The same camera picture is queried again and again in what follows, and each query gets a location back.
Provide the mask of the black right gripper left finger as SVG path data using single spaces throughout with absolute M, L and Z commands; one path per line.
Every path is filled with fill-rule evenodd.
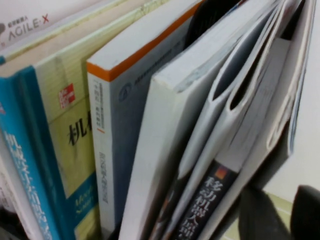
M 291 234 L 269 196 L 245 187 L 240 195 L 238 231 L 241 240 L 290 240 Z

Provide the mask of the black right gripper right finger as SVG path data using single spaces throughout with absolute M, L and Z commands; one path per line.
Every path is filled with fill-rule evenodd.
M 320 239 L 320 191 L 309 185 L 297 189 L 292 213 L 291 235 L 294 240 Z

